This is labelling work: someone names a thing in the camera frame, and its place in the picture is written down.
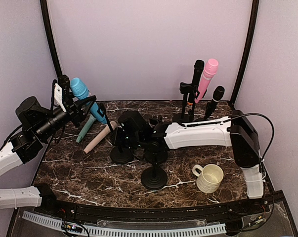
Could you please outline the beige microphone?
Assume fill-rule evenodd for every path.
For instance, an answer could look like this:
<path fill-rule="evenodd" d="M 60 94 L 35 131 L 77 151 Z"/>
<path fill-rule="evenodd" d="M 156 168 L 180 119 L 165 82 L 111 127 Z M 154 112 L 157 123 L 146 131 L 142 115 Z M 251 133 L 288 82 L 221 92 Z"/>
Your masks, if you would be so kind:
<path fill-rule="evenodd" d="M 96 145 L 98 145 L 110 132 L 117 127 L 115 121 L 105 125 L 104 129 L 84 148 L 83 152 L 88 154 Z"/>

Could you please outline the mint green microphone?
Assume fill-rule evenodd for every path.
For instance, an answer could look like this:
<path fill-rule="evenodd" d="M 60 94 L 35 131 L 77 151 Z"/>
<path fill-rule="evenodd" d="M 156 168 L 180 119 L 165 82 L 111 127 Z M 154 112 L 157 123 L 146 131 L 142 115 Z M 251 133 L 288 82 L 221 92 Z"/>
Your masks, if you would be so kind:
<path fill-rule="evenodd" d="M 85 123 L 85 125 L 83 126 L 83 128 L 81 129 L 81 131 L 77 136 L 77 139 L 76 139 L 77 143 L 80 143 L 84 139 L 84 137 L 86 136 L 86 134 L 88 133 L 92 125 L 94 124 L 95 120 L 96 118 L 93 115 L 90 115 L 89 119 L 87 120 L 87 122 Z"/>

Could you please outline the black stand of beige microphone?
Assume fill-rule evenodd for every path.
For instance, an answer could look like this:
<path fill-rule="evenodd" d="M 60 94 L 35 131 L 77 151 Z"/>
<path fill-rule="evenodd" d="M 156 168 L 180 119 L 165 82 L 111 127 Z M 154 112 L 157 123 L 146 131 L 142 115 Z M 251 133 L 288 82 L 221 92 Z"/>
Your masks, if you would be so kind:
<path fill-rule="evenodd" d="M 148 147 L 145 149 L 144 157 L 149 163 L 163 163 L 168 158 L 168 146 L 165 142 L 166 129 L 168 122 L 163 122 L 162 115 L 150 118 L 149 122 L 153 125 Z"/>

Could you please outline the black stand of green microphone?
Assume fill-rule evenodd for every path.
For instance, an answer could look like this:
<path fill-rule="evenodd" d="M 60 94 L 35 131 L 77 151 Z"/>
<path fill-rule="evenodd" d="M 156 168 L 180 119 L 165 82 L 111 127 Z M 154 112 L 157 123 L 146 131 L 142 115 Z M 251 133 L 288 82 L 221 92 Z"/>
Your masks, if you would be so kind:
<path fill-rule="evenodd" d="M 152 166 L 141 174 L 141 183 L 148 190 L 160 190 L 168 181 L 167 173 L 159 167 L 157 158 L 152 160 Z"/>

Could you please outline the black stand of blue microphone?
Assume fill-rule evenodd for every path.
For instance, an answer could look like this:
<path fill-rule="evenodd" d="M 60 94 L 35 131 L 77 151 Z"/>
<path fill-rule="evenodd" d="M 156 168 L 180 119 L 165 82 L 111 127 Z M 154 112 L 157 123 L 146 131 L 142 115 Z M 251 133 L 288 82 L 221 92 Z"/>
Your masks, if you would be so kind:
<path fill-rule="evenodd" d="M 103 103 L 99 103 L 99 108 L 103 112 L 107 125 L 111 132 L 111 142 L 114 148 L 110 153 L 110 158 L 115 164 L 126 164 L 133 160 L 133 154 L 127 148 L 124 148 L 119 139 L 120 128 L 114 127 L 106 114 L 106 108 Z"/>

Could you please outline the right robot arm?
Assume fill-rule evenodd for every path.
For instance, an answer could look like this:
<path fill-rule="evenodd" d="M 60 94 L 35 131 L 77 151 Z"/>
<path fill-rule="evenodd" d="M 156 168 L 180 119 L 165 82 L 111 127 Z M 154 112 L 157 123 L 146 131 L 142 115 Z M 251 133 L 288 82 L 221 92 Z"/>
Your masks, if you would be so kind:
<path fill-rule="evenodd" d="M 258 132 L 248 120 L 250 114 L 234 110 L 230 116 L 194 122 L 164 122 L 161 117 L 146 121 L 138 111 L 125 111 L 118 119 L 119 127 L 112 133 L 113 149 L 110 158 L 115 164 L 133 160 L 134 150 L 143 149 L 144 159 L 151 164 L 141 174 L 142 185 L 160 190 L 168 181 L 167 173 L 159 166 L 168 158 L 169 150 L 184 147 L 232 147 L 235 163 L 241 168 L 249 199 L 243 210 L 254 214 L 262 206 L 264 194 L 263 161 Z"/>

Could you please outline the black stand of pink microphone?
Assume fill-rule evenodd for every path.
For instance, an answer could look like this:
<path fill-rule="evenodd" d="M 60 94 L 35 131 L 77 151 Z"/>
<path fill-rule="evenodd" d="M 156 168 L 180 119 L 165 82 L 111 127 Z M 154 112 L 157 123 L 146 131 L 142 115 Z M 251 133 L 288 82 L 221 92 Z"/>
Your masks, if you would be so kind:
<path fill-rule="evenodd" d="M 186 113 L 185 110 L 182 110 L 180 113 L 173 116 L 172 122 L 188 123 L 191 122 L 191 118 L 189 113 Z"/>

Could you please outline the black stand of tall microphone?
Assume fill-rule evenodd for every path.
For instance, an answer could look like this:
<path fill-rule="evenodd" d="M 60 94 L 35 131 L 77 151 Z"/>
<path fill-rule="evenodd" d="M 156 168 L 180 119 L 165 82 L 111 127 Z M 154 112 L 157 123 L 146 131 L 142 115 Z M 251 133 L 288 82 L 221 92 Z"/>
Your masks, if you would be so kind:
<path fill-rule="evenodd" d="M 183 94 L 182 99 L 182 110 L 180 115 L 181 122 L 192 122 L 194 120 L 194 112 L 195 112 L 195 98 L 197 92 L 197 86 L 192 83 L 180 83 L 179 87 L 180 93 Z M 186 106 L 190 105 L 191 108 L 185 113 Z"/>

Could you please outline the small black microphone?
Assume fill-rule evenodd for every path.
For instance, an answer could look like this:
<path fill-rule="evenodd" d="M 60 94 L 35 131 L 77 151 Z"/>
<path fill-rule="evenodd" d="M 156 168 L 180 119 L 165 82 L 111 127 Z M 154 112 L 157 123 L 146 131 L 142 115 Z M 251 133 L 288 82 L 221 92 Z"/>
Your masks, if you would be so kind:
<path fill-rule="evenodd" d="M 204 120 L 207 120 L 212 113 L 215 111 L 218 102 L 223 98 L 225 93 L 225 89 L 223 86 L 218 86 L 215 91 L 213 92 L 213 97 L 210 102 L 206 105 L 206 110 L 204 114 Z"/>

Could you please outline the pink microphone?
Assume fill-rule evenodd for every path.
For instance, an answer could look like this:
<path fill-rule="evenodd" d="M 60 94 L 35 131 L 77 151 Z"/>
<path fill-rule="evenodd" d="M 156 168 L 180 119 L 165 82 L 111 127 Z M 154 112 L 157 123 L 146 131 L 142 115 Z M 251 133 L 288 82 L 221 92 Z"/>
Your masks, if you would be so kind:
<path fill-rule="evenodd" d="M 199 103 L 206 93 L 212 78 L 216 75 L 218 70 L 218 61 L 216 59 L 209 59 L 204 67 L 201 75 L 201 80 L 198 86 L 198 91 L 195 95 L 195 103 Z"/>

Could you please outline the cream ribbed mug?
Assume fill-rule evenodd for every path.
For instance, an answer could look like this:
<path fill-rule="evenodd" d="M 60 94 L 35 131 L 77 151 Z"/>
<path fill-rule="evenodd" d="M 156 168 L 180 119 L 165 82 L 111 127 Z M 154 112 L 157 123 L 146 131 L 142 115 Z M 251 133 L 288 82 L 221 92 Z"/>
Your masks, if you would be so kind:
<path fill-rule="evenodd" d="M 214 193 L 224 178 L 223 170 L 216 164 L 204 167 L 197 164 L 193 166 L 192 173 L 197 177 L 196 186 L 205 194 Z"/>

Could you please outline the black left corner post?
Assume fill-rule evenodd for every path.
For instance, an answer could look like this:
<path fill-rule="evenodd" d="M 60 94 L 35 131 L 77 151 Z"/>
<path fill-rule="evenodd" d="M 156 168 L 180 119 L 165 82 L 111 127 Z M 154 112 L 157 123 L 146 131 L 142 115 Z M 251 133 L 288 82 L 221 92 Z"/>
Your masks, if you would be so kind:
<path fill-rule="evenodd" d="M 57 50 L 56 50 L 56 46 L 55 46 L 55 41 L 54 41 L 54 37 L 53 37 L 47 0 L 40 0 L 40 5 L 41 5 L 42 18 L 43 18 L 43 25 L 44 25 L 44 30 L 45 30 L 45 35 L 46 35 L 50 55 L 52 58 L 55 73 L 57 75 L 57 78 L 59 78 L 63 74 L 62 74 L 62 69 L 61 69 L 61 65 L 59 62 L 59 58 L 58 58 L 58 54 L 57 54 Z"/>

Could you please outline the black corner post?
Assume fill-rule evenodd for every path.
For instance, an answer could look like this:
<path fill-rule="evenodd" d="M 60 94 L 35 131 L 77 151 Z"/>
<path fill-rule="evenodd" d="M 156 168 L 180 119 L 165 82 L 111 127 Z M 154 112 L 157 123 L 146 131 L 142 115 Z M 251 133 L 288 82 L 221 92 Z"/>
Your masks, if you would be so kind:
<path fill-rule="evenodd" d="M 44 25 L 44 30 L 45 30 L 45 35 L 46 35 L 50 55 L 52 58 L 55 73 L 57 75 L 57 78 L 59 78 L 63 74 L 62 74 L 62 69 L 61 69 L 61 65 L 59 62 L 59 58 L 58 58 L 58 54 L 57 54 L 57 50 L 56 50 L 56 46 L 55 46 L 55 41 L 54 41 L 54 37 L 53 37 L 47 0 L 40 0 L 40 5 L 41 5 L 42 18 L 43 18 L 43 25 Z"/>
<path fill-rule="evenodd" d="M 241 84 L 243 81 L 243 77 L 246 71 L 246 66 L 247 66 L 247 62 L 248 62 L 248 58 L 250 55 L 250 50 L 253 42 L 253 37 L 255 33 L 255 25 L 256 25 L 256 20 L 258 15 L 258 8 L 259 8 L 259 0 L 252 0 L 252 7 L 251 7 L 251 13 L 250 13 L 250 19 L 249 19 L 249 25 L 248 25 L 244 50 L 243 50 L 243 54 L 240 62 L 240 67 L 237 73 L 236 81 L 229 100 L 229 106 L 231 108 L 234 108 L 235 106 L 235 103 L 241 88 Z"/>

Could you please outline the black front rail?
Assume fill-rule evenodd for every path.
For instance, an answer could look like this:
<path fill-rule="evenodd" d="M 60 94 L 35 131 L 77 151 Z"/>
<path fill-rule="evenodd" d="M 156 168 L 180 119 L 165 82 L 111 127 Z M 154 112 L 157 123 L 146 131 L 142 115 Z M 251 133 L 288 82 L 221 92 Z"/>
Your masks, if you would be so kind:
<path fill-rule="evenodd" d="M 35 207 L 34 211 L 78 222 L 96 223 L 106 221 L 167 222 L 205 219 L 211 221 L 239 220 L 247 215 L 270 211 L 264 199 L 239 201 L 180 208 L 115 208 L 75 204 L 56 200 L 52 209 Z"/>

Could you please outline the black right corner post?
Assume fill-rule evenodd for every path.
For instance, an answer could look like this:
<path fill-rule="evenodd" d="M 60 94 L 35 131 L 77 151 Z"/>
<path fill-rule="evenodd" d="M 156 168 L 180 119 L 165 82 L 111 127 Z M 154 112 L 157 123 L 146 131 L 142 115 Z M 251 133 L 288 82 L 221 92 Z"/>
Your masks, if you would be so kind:
<path fill-rule="evenodd" d="M 250 19 L 249 19 L 249 25 L 248 25 L 244 50 L 243 50 L 243 54 L 240 62 L 240 67 L 237 73 L 236 81 L 229 100 L 229 106 L 231 108 L 234 108 L 235 106 L 235 103 L 241 88 L 241 84 L 243 81 L 243 77 L 246 71 L 246 66 L 247 66 L 247 62 L 248 62 L 248 58 L 250 55 L 250 50 L 253 42 L 253 37 L 255 33 L 255 25 L 256 25 L 256 20 L 258 15 L 258 8 L 259 8 L 259 0 L 252 0 L 252 7 L 251 7 L 251 13 L 250 13 Z"/>

